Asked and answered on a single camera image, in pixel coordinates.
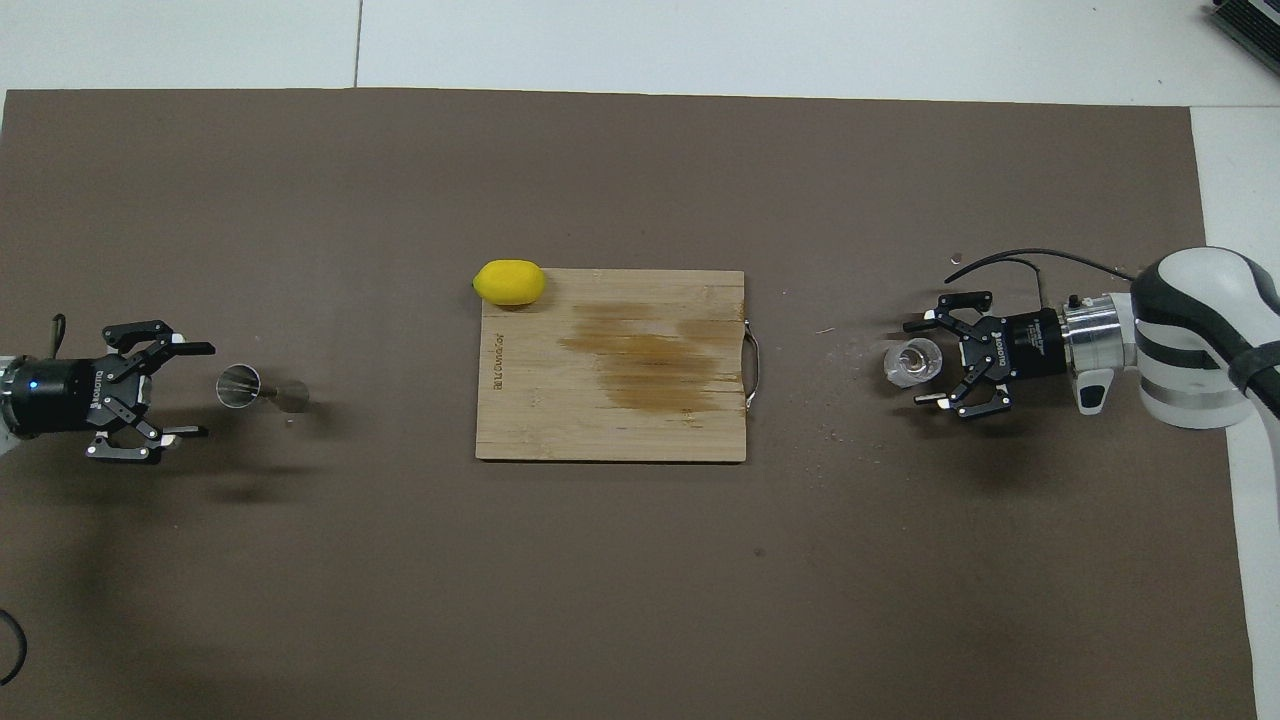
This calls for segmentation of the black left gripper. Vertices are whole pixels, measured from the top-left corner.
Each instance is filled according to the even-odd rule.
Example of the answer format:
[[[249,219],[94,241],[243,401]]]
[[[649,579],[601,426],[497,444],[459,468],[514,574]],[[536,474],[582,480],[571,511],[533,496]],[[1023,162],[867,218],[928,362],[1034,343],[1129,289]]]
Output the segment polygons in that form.
[[[160,462],[183,439],[209,437],[201,425],[156,427],[147,404],[131,404],[134,377],[151,377],[174,357],[212,356],[216,348],[188,341],[165,322],[102,328],[111,352],[97,359],[14,357],[5,365],[5,423],[17,436],[92,430],[84,456],[101,462]],[[118,436],[132,430],[133,445]]]

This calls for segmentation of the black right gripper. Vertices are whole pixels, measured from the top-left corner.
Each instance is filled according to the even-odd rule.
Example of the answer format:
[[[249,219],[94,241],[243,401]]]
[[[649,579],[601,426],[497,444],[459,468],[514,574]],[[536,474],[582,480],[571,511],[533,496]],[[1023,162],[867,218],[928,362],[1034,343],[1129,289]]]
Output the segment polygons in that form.
[[[916,406],[932,406],[970,420],[1011,409],[1010,380],[1061,375],[1068,372],[1062,323],[1055,310],[992,316],[988,291],[943,293],[902,332],[943,331],[970,342],[970,365],[947,392],[916,396]]]

